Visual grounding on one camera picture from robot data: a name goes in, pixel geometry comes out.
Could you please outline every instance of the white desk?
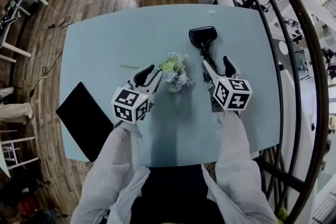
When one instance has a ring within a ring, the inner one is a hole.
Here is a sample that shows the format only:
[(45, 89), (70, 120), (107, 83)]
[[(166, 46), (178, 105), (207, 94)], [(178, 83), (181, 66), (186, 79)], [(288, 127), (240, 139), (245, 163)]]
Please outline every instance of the white desk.
[[(210, 86), (204, 82), (202, 56), (188, 36), (190, 29), (208, 25), (214, 26), (218, 33), (212, 44), (212, 56), (219, 72), (224, 73), (223, 56), (227, 55), (253, 89), (251, 101), (241, 116), (250, 151), (276, 145), (280, 128), (277, 76), (263, 23), (253, 9), (163, 5), (109, 13), (70, 25), (62, 56), (60, 104), (81, 81), (113, 121), (114, 90), (133, 72), (120, 65), (157, 67), (169, 52), (188, 54), (187, 74), (195, 83), (179, 93), (169, 93), (161, 82), (153, 111), (138, 124), (143, 135), (139, 142), (139, 163), (166, 167), (217, 161), (219, 142), (211, 112)], [(87, 161), (63, 124), (62, 136), (66, 156)]]
[[(48, 2), (46, 0), (40, 0), (44, 5), (48, 5)], [(10, 19), (14, 18), (16, 16), (16, 13), (18, 11), (21, 11), (22, 13), (24, 13), (26, 16), (30, 16), (30, 13), (28, 11), (26, 11), (25, 9), (23, 9), (22, 7), (20, 7), (20, 4), (21, 4), (22, 0), (18, 0), (18, 2), (16, 3), (16, 7), (13, 11), (13, 14), (11, 15)], [(4, 47), (6, 49), (9, 49), (9, 50), (12, 50), (14, 52), (17, 52), (18, 54), (21, 54), (21, 55), (24, 55), (24, 56), (27, 56), (27, 57), (31, 57), (32, 55), (24, 50), (21, 50), (19, 48), (16, 48), (15, 46), (13, 45), (10, 45), (6, 42), (6, 37), (7, 37), (7, 34), (9, 32), (9, 28), (10, 28), (11, 24), (8, 24), (5, 26), (4, 30), (3, 30), (3, 33), (2, 35), (0, 36), (0, 48)], [(7, 60), (7, 61), (10, 61), (10, 62), (13, 62), (13, 63), (16, 63), (16, 60), (10, 58), (10, 57), (7, 57), (7, 56), (3, 56), (3, 55), (0, 55), (0, 59), (3, 59), (3, 60)]]

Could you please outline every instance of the person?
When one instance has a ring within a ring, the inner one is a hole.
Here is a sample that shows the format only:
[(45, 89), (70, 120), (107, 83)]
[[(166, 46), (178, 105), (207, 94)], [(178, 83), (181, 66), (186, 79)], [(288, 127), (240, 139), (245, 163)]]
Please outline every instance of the person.
[(331, 59), (335, 56), (335, 53), (331, 49), (322, 49), (322, 55), (325, 58), (327, 64), (331, 63)]
[(216, 182), (203, 165), (138, 164), (138, 126), (122, 122), (83, 184), (71, 223), (277, 223), (261, 191), (245, 128), (233, 111), (214, 113), (220, 141)]

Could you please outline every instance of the flower bouquet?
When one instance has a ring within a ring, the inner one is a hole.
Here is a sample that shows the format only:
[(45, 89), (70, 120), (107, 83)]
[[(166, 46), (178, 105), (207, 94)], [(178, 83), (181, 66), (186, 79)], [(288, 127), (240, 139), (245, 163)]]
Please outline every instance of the flower bouquet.
[(168, 85), (170, 92), (178, 92), (182, 89), (182, 86), (189, 86), (192, 82), (188, 78), (185, 72), (185, 66), (183, 65), (184, 59), (188, 55), (181, 56), (175, 52), (169, 53), (168, 58), (160, 64), (160, 69), (163, 72), (163, 80)]

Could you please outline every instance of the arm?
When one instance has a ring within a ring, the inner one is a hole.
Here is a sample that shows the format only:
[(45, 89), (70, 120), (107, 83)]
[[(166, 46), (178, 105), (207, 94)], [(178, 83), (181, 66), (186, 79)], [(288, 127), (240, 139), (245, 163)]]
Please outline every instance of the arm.
[(123, 122), (107, 138), (88, 173), (71, 223), (99, 223), (134, 175), (139, 153), (137, 125)]
[(216, 113), (216, 126), (221, 140), (215, 168), (217, 185), (245, 215), (260, 223), (276, 223), (274, 213), (261, 191), (259, 167), (251, 160), (241, 119), (232, 111)]

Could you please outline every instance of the green leaf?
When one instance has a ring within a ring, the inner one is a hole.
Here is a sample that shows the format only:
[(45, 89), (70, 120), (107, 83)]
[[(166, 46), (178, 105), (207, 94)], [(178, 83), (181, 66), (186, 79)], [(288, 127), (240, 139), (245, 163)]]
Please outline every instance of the green leaf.
[(164, 62), (162, 63), (162, 71), (163, 73), (169, 73), (174, 70), (175, 63), (173, 62)]

